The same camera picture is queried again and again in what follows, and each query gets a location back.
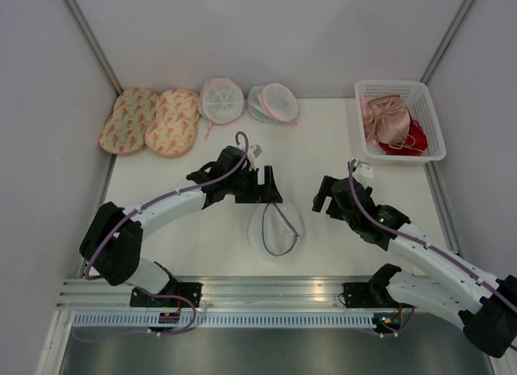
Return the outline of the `white mesh bag blue zipper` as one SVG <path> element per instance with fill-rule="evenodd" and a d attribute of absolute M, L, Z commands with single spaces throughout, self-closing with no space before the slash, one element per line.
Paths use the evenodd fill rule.
<path fill-rule="evenodd" d="M 305 242 L 300 212 L 287 200 L 279 204 L 260 204 L 251 216 L 247 239 L 251 249 L 263 260 L 292 263 Z"/>

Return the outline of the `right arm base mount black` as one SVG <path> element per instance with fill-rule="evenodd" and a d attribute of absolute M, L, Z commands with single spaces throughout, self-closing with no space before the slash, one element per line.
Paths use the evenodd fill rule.
<path fill-rule="evenodd" d="M 343 283 L 343 301 L 349 309 L 380 309 L 391 306 L 383 292 L 368 282 Z"/>

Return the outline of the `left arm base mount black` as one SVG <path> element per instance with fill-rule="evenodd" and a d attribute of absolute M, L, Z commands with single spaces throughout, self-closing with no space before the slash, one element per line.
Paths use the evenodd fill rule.
<path fill-rule="evenodd" d="M 188 300 L 194 307 L 200 305 L 203 285 L 200 282 L 175 281 L 169 283 L 159 294 L 150 296 L 140 289 L 133 289 L 129 306 L 133 308 L 178 308 L 188 304 L 181 298 Z"/>

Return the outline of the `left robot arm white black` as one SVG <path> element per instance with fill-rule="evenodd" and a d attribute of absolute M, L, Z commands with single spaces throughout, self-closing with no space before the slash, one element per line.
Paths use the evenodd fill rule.
<path fill-rule="evenodd" d="M 217 160 L 148 202 L 126 207 L 112 202 L 101 205 L 79 247 L 87 269 L 94 269 L 111 286 L 139 288 L 157 306 L 171 305 L 176 298 L 176 279 L 160 263 L 142 257 L 144 241 L 173 221 L 227 196 L 238 204 L 282 202 L 272 167 L 259 170 L 254 164 L 261 153 L 259 145 L 248 150 L 227 146 Z"/>

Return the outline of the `pink satin bra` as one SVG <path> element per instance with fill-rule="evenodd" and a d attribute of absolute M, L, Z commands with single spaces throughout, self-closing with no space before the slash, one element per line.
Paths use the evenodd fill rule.
<path fill-rule="evenodd" d="M 374 145 L 399 145 L 406 140 L 410 113 L 400 95 L 386 95 L 370 101 L 361 95 L 359 100 L 366 141 Z"/>

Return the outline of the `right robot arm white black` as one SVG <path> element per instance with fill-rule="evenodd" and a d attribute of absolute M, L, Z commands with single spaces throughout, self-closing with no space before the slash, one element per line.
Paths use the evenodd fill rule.
<path fill-rule="evenodd" d="M 488 356 L 501 358 L 516 348 L 516 278 L 502 279 L 460 256 L 443 250 L 404 213 L 375 204 L 372 188 L 349 176 L 324 176 L 313 211 L 345 221 L 366 243 L 412 263 L 430 281 L 385 264 L 370 279 L 368 295 L 378 306 L 392 301 L 433 314 L 458 327 L 465 338 Z"/>

